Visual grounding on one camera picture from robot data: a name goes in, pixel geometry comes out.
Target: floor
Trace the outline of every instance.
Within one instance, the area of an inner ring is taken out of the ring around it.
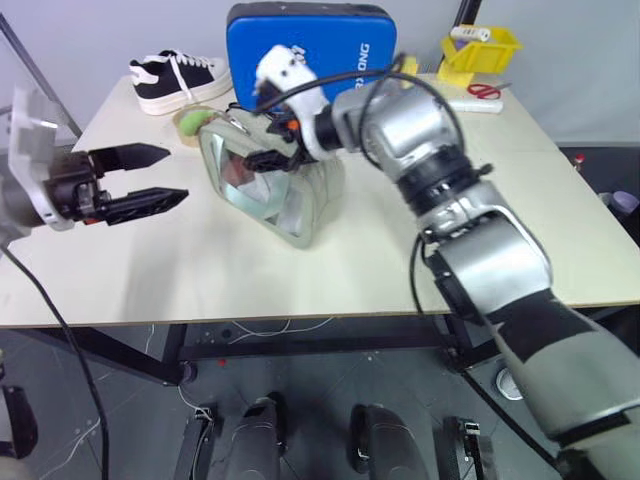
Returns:
[[[233,331],[233,338],[244,333],[231,324],[216,328],[211,333],[214,341],[225,329],[226,335]],[[348,334],[353,326],[335,320],[327,328]],[[166,335],[161,326],[151,336],[149,326],[103,331],[135,348],[148,348],[152,355],[160,354]],[[6,369],[2,383],[25,388],[39,424],[39,443],[25,461],[42,479],[65,462],[97,415],[75,357],[9,330],[0,331],[0,348]],[[177,389],[98,364],[91,368],[109,420],[111,478],[173,478],[191,413]],[[349,468],[344,449],[351,407],[356,403],[381,403],[400,415],[417,439],[431,479],[445,478],[438,476],[434,434],[438,437],[443,418],[452,415],[475,419],[482,433],[491,436],[500,478],[559,478],[466,383],[446,369],[433,349],[214,360],[199,362],[198,368],[195,382],[183,388],[185,396],[198,404],[215,402],[224,419],[209,479],[223,478],[231,432],[244,409],[272,390],[287,398],[293,424],[290,448],[281,462],[283,480],[363,478]],[[508,402],[492,388],[500,368],[499,362],[490,362],[473,374],[534,438],[555,453],[524,403]],[[88,434],[71,460],[46,478],[98,479],[99,437],[98,429]],[[473,470],[467,472],[465,480],[473,478]]]

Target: yellow basket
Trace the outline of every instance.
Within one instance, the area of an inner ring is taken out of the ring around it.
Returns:
[[[502,73],[509,66],[513,53],[522,48],[516,36],[508,28],[483,28],[491,30],[491,38],[488,42],[469,42],[460,50],[456,50],[450,36],[447,35],[442,39],[442,51],[452,71]]]

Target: black and white sneaker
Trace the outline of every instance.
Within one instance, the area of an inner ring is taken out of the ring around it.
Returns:
[[[193,57],[177,50],[149,55],[142,63],[129,63],[140,108],[163,115],[192,103],[222,95],[232,86],[231,73],[222,58]]]

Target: table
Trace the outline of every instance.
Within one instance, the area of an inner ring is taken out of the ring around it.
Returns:
[[[438,85],[449,98],[465,97]],[[500,115],[460,114],[468,153],[492,163],[490,179],[547,250],[556,295],[575,307],[640,303],[640,253],[522,105],[503,90]],[[209,102],[224,108],[232,92]],[[412,314],[409,252],[415,220],[386,177],[341,154],[344,207],[313,245],[297,250],[217,197],[199,151],[179,142],[171,116],[139,110],[118,81],[75,149],[146,142],[173,155],[114,172],[114,195],[151,186],[187,188],[170,212],[114,227],[34,230],[12,245],[73,326],[185,323],[242,318]],[[418,269],[427,313],[448,310]],[[45,327],[55,319],[27,279],[0,260],[0,325]]]

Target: shoelace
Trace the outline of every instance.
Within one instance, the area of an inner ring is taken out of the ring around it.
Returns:
[[[189,87],[187,86],[187,82],[184,81],[184,77],[180,72],[179,64],[190,65],[195,67],[208,68],[209,72],[213,76],[213,63],[206,57],[194,57],[192,55],[186,55],[178,50],[173,50],[174,55],[169,56],[169,63],[171,64],[171,69],[173,70],[176,79],[178,80],[178,85],[180,85],[180,89],[187,95],[189,103],[194,102],[193,94]]]
[[[186,53],[182,53],[178,50],[173,51],[175,55],[172,55],[171,58],[175,58],[176,62],[182,63],[184,65],[191,65],[192,67],[206,67],[213,68],[214,65],[207,57],[194,57],[193,55],[187,55]]]

